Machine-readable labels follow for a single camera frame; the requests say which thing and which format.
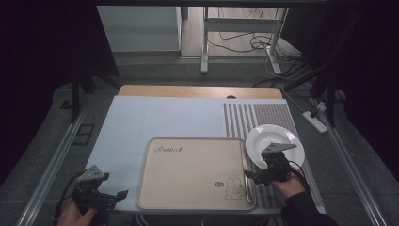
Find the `hand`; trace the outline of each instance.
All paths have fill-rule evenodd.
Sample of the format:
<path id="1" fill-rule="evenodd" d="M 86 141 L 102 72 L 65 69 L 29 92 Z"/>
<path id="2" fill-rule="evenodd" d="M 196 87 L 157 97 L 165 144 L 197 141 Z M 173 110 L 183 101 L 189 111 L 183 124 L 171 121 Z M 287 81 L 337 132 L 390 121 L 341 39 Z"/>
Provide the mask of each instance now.
<path id="1" fill-rule="evenodd" d="M 82 216 L 76 202 L 70 199 L 59 217 L 57 226 L 89 226 L 96 213 L 97 210 L 89 208 Z"/>
<path id="2" fill-rule="evenodd" d="M 284 200 L 287 200 L 291 196 L 305 191 L 305 187 L 302 185 L 302 182 L 293 173 L 290 173 L 290 178 L 285 182 L 271 182 L 270 184 L 272 184 L 279 191 Z"/>

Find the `black sleeve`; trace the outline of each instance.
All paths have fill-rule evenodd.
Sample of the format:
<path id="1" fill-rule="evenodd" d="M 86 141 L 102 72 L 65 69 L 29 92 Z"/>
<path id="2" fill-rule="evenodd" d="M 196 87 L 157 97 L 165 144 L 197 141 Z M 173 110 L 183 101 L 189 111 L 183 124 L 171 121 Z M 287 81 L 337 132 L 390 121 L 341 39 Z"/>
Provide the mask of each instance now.
<path id="1" fill-rule="evenodd" d="M 285 201 L 287 206 L 281 209 L 281 216 L 289 226 L 338 226 L 327 214 L 317 211 L 309 191 L 298 193 Z"/>

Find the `cartoon bunny illustration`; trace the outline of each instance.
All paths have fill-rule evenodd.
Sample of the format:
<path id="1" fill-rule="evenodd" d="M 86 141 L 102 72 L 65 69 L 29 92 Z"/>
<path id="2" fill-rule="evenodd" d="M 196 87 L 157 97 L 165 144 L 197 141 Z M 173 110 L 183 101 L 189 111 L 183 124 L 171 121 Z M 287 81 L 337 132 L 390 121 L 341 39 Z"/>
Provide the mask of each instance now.
<path id="1" fill-rule="evenodd" d="M 241 185 L 241 180 L 239 178 L 229 178 L 227 180 L 226 189 L 226 200 L 243 200 L 245 199 L 245 190 L 243 185 Z"/>

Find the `white plate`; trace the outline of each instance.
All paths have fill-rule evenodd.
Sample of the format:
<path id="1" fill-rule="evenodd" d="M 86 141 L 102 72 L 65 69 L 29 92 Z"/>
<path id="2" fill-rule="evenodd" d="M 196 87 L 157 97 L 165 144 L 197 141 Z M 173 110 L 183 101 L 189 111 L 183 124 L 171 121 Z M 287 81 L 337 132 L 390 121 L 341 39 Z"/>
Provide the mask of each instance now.
<path id="1" fill-rule="evenodd" d="M 262 170 L 267 168 L 267 164 L 262 159 L 262 150 L 271 142 L 296 144 L 296 148 L 283 151 L 289 161 L 296 162 L 302 166 L 305 160 L 305 151 L 299 139 L 289 130 L 273 124 L 260 125 L 253 128 L 247 135 L 246 147 L 249 158 Z"/>

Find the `rectangular tray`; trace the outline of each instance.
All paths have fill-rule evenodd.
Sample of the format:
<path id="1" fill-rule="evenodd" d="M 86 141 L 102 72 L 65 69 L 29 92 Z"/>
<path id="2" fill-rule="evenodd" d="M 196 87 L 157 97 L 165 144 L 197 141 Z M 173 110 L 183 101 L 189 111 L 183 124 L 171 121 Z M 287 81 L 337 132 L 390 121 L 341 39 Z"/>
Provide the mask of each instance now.
<path id="1" fill-rule="evenodd" d="M 143 209 L 250 210 L 255 185 L 240 138 L 153 138 L 136 201 Z"/>

